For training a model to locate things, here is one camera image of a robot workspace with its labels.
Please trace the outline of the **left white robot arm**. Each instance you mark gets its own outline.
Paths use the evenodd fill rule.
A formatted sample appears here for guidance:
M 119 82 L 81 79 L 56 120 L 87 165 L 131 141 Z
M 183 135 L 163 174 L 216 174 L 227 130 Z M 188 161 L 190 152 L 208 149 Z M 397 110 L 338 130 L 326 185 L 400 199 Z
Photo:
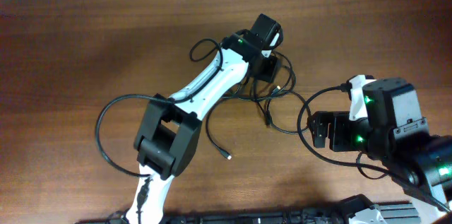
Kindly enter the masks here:
M 188 85 L 168 98 L 148 102 L 133 147 L 140 178 L 123 223 L 159 223 L 172 180 L 191 162 L 203 118 L 213 105 L 247 76 L 266 72 L 270 53 L 283 41 L 283 29 L 261 14 L 251 29 L 215 43 L 212 62 Z

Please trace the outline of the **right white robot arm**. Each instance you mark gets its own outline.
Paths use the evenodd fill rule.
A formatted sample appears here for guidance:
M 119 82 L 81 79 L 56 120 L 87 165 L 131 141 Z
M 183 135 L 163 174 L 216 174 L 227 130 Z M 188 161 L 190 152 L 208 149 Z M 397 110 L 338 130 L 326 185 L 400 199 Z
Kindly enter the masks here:
M 411 198 L 421 223 L 451 216 L 451 136 L 430 133 L 415 87 L 402 78 L 356 75 L 336 90 L 348 94 L 350 108 L 309 113 L 313 142 L 307 148 L 357 152 L 381 162 L 351 166 L 390 177 Z

